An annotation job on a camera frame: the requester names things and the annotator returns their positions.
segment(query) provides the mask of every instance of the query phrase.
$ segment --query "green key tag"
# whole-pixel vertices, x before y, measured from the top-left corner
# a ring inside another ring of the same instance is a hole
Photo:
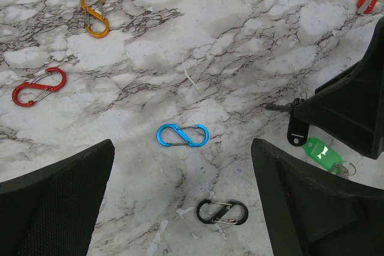
[[[330,171],[336,163],[343,164],[341,156],[317,138],[309,138],[304,145],[304,151],[327,171]],[[337,174],[339,170],[336,168],[333,173]]]

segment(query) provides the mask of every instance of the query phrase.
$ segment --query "blue carabiner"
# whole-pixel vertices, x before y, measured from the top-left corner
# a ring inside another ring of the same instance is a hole
[[[165,129],[165,128],[173,129],[174,132],[176,132],[185,142],[182,142],[182,143],[166,143],[166,142],[162,141],[160,134],[161,134],[162,130]],[[203,130],[204,133],[205,133],[204,141],[201,142],[201,143],[193,142],[184,132],[182,132],[183,129],[201,129],[201,130]],[[196,124],[195,126],[184,126],[184,127],[178,127],[176,124],[164,124],[163,126],[161,126],[157,130],[156,137],[157,137],[157,141],[161,145],[163,145],[165,147],[169,147],[169,146],[182,146],[182,145],[188,145],[189,147],[201,147],[201,146],[205,145],[208,142],[209,133],[208,133],[208,130],[203,125],[200,125],[200,124]]]

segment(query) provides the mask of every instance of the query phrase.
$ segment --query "s-biner clip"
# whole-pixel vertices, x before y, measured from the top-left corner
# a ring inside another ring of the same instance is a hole
[[[101,4],[101,14],[93,10],[91,7],[88,7],[85,5],[85,0],[80,0],[82,9],[85,12],[85,23],[86,23],[86,30],[88,31],[89,34],[91,34],[95,38],[103,38],[106,36],[109,32],[109,23],[108,19],[104,17],[104,9],[103,9],[103,0],[99,0]],[[99,21],[103,22],[104,25],[106,26],[103,32],[96,33],[91,30],[91,24],[89,22],[89,15],[92,15],[94,18],[98,19]]]
[[[200,215],[200,210],[203,205],[222,205],[222,208],[220,208],[214,215],[209,217],[208,219],[204,219]],[[238,217],[238,219],[224,219],[222,218],[230,209],[232,209],[235,206],[240,206],[242,208],[242,215]],[[200,222],[203,222],[204,224],[215,224],[215,223],[222,223],[222,224],[228,224],[228,225],[241,225],[246,222],[249,216],[248,208],[244,203],[241,203],[240,201],[236,200],[230,200],[228,203],[221,203],[221,202],[215,202],[212,203],[209,199],[204,199],[201,201],[197,207],[196,207],[196,215]]]
[[[36,83],[36,82],[40,81],[41,79],[51,75],[52,73],[60,73],[61,74],[62,79],[58,85],[51,86],[51,85],[42,85],[42,84]],[[57,68],[57,67],[47,68],[44,72],[39,74],[35,79],[32,79],[28,82],[24,82],[24,83],[18,85],[18,87],[16,87],[12,92],[12,100],[16,105],[21,106],[21,107],[32,106],[36,102],[43,100],[51,92],[55,92],[55,91],[61,89],[65,85],[66,82],[67,82],[67,76],[65,75],[64,71],[62,71],[60,68]],[[26,88],[39,89],[42,91],[36,97],[33,97],[33,99],[29,100],[28,102],[21,103],[19,101],[19,93],[21,90],[26,89]]]
[[[171,128],[174,130],[174,132],[176,132],[180,138],[182,138],[185,142],[180,142],[180,143],[167,143],[167,142],[164,142],[162,139],[161,139],[161,132],[162,130],[166,129],[166,128]],[[193,142],[182,130],[183,129],[201,129],[204,131],[205,133],[205,138],[204,138],[204,141],[202,141],[201,143],[195,143]],[[195,126],[184,126],[184,127],[178,127],[176,124],[165,124],[163,126],[161,126],[158,130],[157,130],[157,133],[156,133],[156,137],[157,137],[157,141],[165,146],[165,147],[169,147],[169,146],[182,146],[182,145],[188,145],[189,147],[201,147],[203,145],[205,145],[207,142],[208,142],[208,139],[209,139],[209,133],[208,133],[208,130],[203,126],[203,125],[200,125],[200,124],[196,124]]]

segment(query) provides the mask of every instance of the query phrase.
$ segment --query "marble surface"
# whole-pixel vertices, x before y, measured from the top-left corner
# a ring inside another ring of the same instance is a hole
[[[0,0],[0,181],[110,138],[116,158],[89,255],[271,256],[251,141],[313,162],[287,143],[289,116],[263,105],[309,97],[361,59],[382,6],[362,17],[356,2],[105,0],[111,32],[95,39],[79,0]],[[15,106],[13,89],[47,67],[63,69],[66,86]],[[155,134],[167,123],[205,125],[210,140],[162,147]],[[351,180],[384,188],[384,157],[363,158],[317,128],[310,135],[356,164]],[[198,222],[205,197],[244,202],[249,220]]]

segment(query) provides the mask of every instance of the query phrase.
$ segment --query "red carabiner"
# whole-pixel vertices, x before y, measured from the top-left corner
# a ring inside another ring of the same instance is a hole
[[[50,73],[54,73],[54,72],[60,73],[61,77],[62,77],[61,82],[58,85],[51,86],[51,85],[42,85],[42,84],[36,83],[40,79],[42,79],[42,78],[48,76]],[[18,85],[18,87],[16,87],[13,90],[13,92],[12,92],[12,100],[13,100],[13,102],[16,105],[21,106],[21,107],[32,106],[36,102],[39,102],[39,101],[43,100],[51,92],[55,92],[55,91],[61,89],[65,85],[66,82],[67,82],[67,76],[65,75],[64,71],[62,71],[60,68],[57,68],[57,67],[47,68],[45,70],[45,72],[43,72],[40,75],[38,75],[35,79],[33,79],[31,81],[28,81],[28,82],[24,82],[24,83]],[[19,93],[24,88],[33,88],[33,89],[39,89],[39,90],[42,90],[42,91],[35,98],[29,100],[27,103],[21,103],[19,101]],[[43,93],[45,93],[44,96],[42,96],[41,99],[36,100]]]

